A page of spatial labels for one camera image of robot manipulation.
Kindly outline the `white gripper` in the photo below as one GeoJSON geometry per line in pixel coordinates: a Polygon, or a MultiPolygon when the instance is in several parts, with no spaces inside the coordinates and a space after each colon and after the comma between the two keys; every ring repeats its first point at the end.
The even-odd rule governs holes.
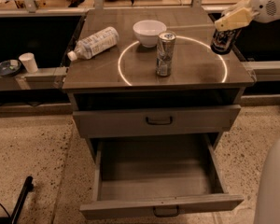
{"type": "Polygon", "coordinates": [[[241,0],[222,12],[215,21],[218,31],[236,30],[248,26],[252,20],[262,23],[280,20],[280,0],[241,0]]]}

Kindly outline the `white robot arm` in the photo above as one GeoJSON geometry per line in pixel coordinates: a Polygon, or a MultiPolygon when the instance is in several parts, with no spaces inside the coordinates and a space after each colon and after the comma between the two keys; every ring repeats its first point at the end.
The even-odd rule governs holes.
{"type": "MultiPolygon", "coordinates": [[[[240,30],[252,21],[280,20],[280,0],[241,0],[228,7],[215,21],[211,50],[228,54],[240,30]]],[[[280,224],[280,138],[263,164],[253,224],[280,224]]]]}

